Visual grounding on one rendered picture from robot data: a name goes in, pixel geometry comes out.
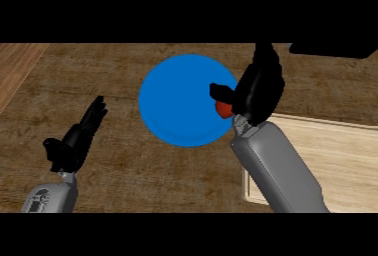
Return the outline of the black appliance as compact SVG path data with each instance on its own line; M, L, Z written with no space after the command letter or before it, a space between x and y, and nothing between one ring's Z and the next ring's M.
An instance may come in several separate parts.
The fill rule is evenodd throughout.
M378 46L372 44L293 43L290 45L290 52L293 54L356 59L368 58L377 49Z

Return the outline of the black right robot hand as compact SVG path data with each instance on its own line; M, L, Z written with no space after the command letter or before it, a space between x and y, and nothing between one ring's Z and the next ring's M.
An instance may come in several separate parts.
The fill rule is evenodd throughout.
M253 63L247 66L235 88L210 84L210 97L232 105L234 116L241 115L251 126L271 117L285 88L279 56L271 43L259 42Z

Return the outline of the red bell pepper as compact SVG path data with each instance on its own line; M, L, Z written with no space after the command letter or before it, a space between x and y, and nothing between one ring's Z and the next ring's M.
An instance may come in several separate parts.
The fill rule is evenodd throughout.
M216 102L216 111L223 119L228 119L234 116L232 105L220 101Z

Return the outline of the pale wooden tray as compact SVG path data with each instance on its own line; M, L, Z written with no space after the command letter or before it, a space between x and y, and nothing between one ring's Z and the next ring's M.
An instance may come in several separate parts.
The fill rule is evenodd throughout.
M378 126L275 113L281 128L338 213L378 213Z

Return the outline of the blue round plate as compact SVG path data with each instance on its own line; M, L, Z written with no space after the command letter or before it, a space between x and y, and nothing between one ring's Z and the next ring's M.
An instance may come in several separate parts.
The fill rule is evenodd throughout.
M151 133L178 147L201 147L222 138L232 121L216 111L210 84L237 87L237 78L212 57L181 54L163 60L139 89L139 113Z

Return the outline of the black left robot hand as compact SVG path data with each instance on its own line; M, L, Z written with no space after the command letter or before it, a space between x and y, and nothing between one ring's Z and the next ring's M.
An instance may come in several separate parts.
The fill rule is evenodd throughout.
M48 138L43 142L52 172L76 173L86 161L92 140L108 113L104 97L98 96L82 121L73 125L61 140Z

